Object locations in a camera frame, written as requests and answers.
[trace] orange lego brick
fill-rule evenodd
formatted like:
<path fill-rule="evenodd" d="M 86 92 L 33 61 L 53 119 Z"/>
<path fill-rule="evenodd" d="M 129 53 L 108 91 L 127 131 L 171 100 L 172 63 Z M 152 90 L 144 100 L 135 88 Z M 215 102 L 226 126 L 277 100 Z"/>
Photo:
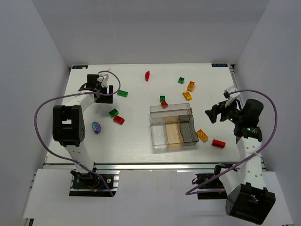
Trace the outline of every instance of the orange lego brick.
<path fill-rule="evenodd" d="M 192 99 L 192 97 L 188 91 L 183 92 L 183 95 L 187 101 Z"/>
<path fill-rule="evenodd" d="M 197 132 L 197 135 L 203 142 L 206 142 L 209 138 L 201 129 Z"/>
<path fill-rule="evenodd" d="M 188 87 L 187 87 L 187 90 L 188 90 L 188 91 L 191 92 L 191 91 L 193 90 L 194 83 L 195 83 L 195 82 L 193 82 L 193 81 L 190 81 L 190 82 L 189 82 Z"/>

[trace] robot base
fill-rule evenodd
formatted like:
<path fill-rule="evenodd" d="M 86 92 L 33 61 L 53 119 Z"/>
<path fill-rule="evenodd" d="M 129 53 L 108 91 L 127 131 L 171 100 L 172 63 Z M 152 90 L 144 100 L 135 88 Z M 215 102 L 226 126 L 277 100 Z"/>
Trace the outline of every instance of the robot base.
<path fill-rule="evenodd" d="M 110 189 L 113 188 L 114 175 L 113 174 L 101 174 L 105 181 L 108 179 L 111 180 L 107 185 Z M 94 191 L 97 187 L 103 185 L 102 180 L 99 181 L 99 184 L 95 187 L 88 187 L 87 184 L 83 183 L 80 179 L 73 176 L 71 181 L 71 187 L 69 191 L 69 196 L 89 196 L 89 197 L 112 197 L 108 192 L 106 187 L 103 187 L 100 191 Z"/>

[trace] tabletop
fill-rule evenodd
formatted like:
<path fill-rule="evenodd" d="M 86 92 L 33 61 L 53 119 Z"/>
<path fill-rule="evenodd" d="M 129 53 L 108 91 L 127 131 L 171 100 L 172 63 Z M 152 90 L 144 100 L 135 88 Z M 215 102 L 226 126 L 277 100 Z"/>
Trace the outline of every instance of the tabletop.
<path fill-rule="evenodd" d="M 212 67 L 211 64 L 138 64 L 138 65 L 88 65 L 86 69 L 71 69 L 65 95 L 77 93 L 87 82 L 87 74 L 110 70 L 121 81 L 121 90 L 127 97 L 114 95 L 113 104 L 93 103 L 83 113 L 86 128 L 85 146 L 95 163 L 216 163 L 238 162 L 239 153 L 230 121 L 212 124 L 205 114 L 214 104 L 225 100 L 223 91 L 233 85 L 228 67 Z M 150 71 L 149 80 L 144 76 Z M 184 84 L 178 83 L 183 77 Z M 188 148 L 154 150 L 151 143 L 150 107 L 160 105 L 160 96 L 171 104 L 187 103 L 183 92 L 190 81 L 195 82 L 189 101 L 193 111 L 195 130 L 202 129 L 208 136 Z M 118 88 L 117 80 L 109 75 L 108 85 Z M 72 99 L 65 98 L 63 104 Z M 116 108 L 125 119 L 123 125 L 112 120 L 109 111 Z M 91 123 L 102 127 L 95 134 Z M 211 145 L 213 139 L 226 142 L 223 149 Z M 70 157 L 68 152 L 51 138 L 49 148 L 55 153 Z M 48 154 L 46 163 L 68 161 Z"/>

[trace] black mount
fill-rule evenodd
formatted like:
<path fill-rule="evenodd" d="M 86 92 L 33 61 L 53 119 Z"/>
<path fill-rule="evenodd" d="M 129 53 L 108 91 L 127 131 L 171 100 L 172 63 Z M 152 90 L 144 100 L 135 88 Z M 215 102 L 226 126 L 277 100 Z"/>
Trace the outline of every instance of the black mount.
<path fill-rule="evenodd" d="M 63 124 L 63 121 L 71 120 L 71 124 Z M 56 105 L 53 108 L 52 136 L 60 145 L 79 146 L 85 138 L 85 124 L 80 105 L 64 106 Z"/>
<path fill-rule="evenodd" d="M 261 225 L 276 202 L 275 194 L 250 183 L 239 185 L 226 200 L 226 213 L 242 220 Z"/>

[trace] purple cable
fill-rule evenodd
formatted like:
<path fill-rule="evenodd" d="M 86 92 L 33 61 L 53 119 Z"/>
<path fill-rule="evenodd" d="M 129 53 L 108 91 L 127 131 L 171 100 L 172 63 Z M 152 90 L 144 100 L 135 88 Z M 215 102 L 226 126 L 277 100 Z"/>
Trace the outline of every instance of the purple cable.
<path fill-rule="evenodd" d="M 259 91 L 253 90 L 253 89 L 242 89 L 242 90 L 237 90 L 237 91 L 231 92 L 231 93 L 229 93 L 229 94 L 234 94 L 234 93 L 239 93 L 239 92 L 253 92 L 253 93 L 258 93 L 258 94 L 260 94 L 260 95 L 266 97 L 266 98 L 271 102 L 271 104 L 272 104 L 272 106 L 273 106 L 273 108 L 274 108 L 274 112 L 275 112 L 274 129 L 273 129 L 272 134 L 271 134 L 271 136 L 269 137 L 268 141 L 267 141 L 261 148 L 259 148 L 259 149 L 256 151 L 256 153 L 260 153 L 260 152 L 261 152 L 261 151 L 262 151 L 262 150 L 263 150 L 263 149 L 271 142 L 271 140 L 272 140 L 272 138 L 274 137 L 274 134 L 275 134 L 275 132 L 276 132 L 277 122 L 278 122 L 278 114 L 277 114 L 276 106 L 275 106 L 274 102 L 272 101 L 272 99 L 269 98 L 267 95 L 265 95 L 264 93 L 261 93 L 261 92 L 259 92 Z M 197 191 L 197 192 L 193 192 L 193 191 L 196 190 L 196 189 L 198 189 L 198 188 L 200 188 L 200 187 L 202 187 L 202 186 L 204 186 L 204 185 L 206 185 L 206 184 L 208 184 L 208 183 L 210 183 L 211 181 L 213 181 L 213 180 L 219 178 L 220 176 L 222 176 L 222 175 L 228 173 L 229 171 L 235 169 L 236 167 L 238 167 L 238 166 L 241 165 L 242 163 L 244 163 L 244 162 L 250 160 L 251 158 L 253 158 L 255 155 L 256 155 L 255 153 L 251 154 L 250 156 L 248 156 L 248 157 L 246 157 L 245 159 L 239 161 L 238 163 L 236 163 L 235 165 L 233 165 L 233 166 L 230 167 L 229 169 L 225 170 L 224 172 L 222 172 L 222 173 L 220 173 L 220 174 L 218 174 L 218 175 L 215 175 L 214 177 L 210 178 L 209 180 L 207 180 L 207 181 L 205 181 L 205 182 L 203 182 L 203 183 L 201 183 L 201 184 L 195 186 L 193 189 L 190 189 L 188 192 L 185 193 L 185 195 L 199 194 L 199 193 L 209 193 L 209 192 L 225 192 L 225 190 L 223 190 L 223 189 L 218 189 L 218 190 L 205 190 L 205 191 Z"/>
<path fill-rule="evenodd" d="M 102 95 L 102 96 L 112 96 L 112 95 L 118 93 L 118 91 L 119 91 L 120 88 L 121 88 L 121 83 L 120 83 L 119 78 L 118 78 L 113 72 L 109 72 L 109 71 L 101 71 L 101 72 L 99 72 L 99 73 L 103 73 L 103 72 L 110 73 L 110 74 L 112 74 L 112 75 L 117 79 L 118 84 L 119 84 L 118 89 L 117 89 L 115 92 L 109 93 L 109 94 L 103 94 L 103 93 L 98 93 L 98 92 L 86 92 L 86 93 L 84 93 L 84 94 L 99 94 L 99 95 Z M 35 112 L 35 114 L 34 114 L 34 119 L 33 119 L 34 129 L 36 130 L 38 139 L 39 139 L 39 141 L 41 142 L 42 146 L 43 146 L 50 154 L 52 154 L 52 155 L 54 155 L 54 156 L 56 156 L 56 157 L 58 157 L 58 158 L 60 158 L 60 159 L 69 160 L 69 161 L 71 161 L 71 162 L 73 162 L 73 163 L 75 163 L 75 164 L 78 164 L 79 166 L 81 166 L 81 167 L 82 167 L 83 169 L 85 169 L 86 171 L 88 171 L 88 172 L 90 172 L 90 173 L 93 173 L 93 174 L 95 174 L 96 176 L 98 176 L 98 177 L 103 181 L 104 185 L 106 186 L 106 188 L 107 188 L 108 191 L 110 192 L 111 196 L 114 197 L 114 195 L 113 195 L 112 191 L 110 190 L 110 188 L 108 187 L 106 181 L 104 180 L 104 178 L 103 178 L 100 174 L 95 173 L 95 172 L 89 170 L 86 166 L 84 166 L 83 164 L 81 164 L 81 163 L 78 162 L 77 160 L 74 160 L 74 159 L 71 159 L 71 158 L 66 158 L 66 157 L 60 156 L 60 155 L 54 153 L 53 151 L 51 151 L 51 150 L 47 147 L 47 145 L 44 143 L 44 141 L 43 141 L 43 139 L 42 139 L 42 137 L 41 137 L 41 135 L 40 135 L 40 133 L 39 133 L 38 125 L 37 125 L 37 116 L 38 116 L 38 112 L 39 112 L 39 110 L 42 108 L 42 106 L 44 106 L 45 104 L 47 104 L 47 103 L 49 103 L 49 102 L 51 102 L 51 101 L 54 101 L 54 100 L 58 100 L 58 99 L 66 98 L 66 97 L 75 97 L 75 96 L 79 96 L 79 95 L 81 95 L 81 93 L 75 93 L 75 94 L 70 94 L 70 95 L 61 96 L 61 97 L 55 97 L 55 98 L 49 99 L 49 100 L 45 101 L 44 103 L 42 103 L 42 104 L 37 108 L 37 110 L 36 110 L 36 112 Z"/>

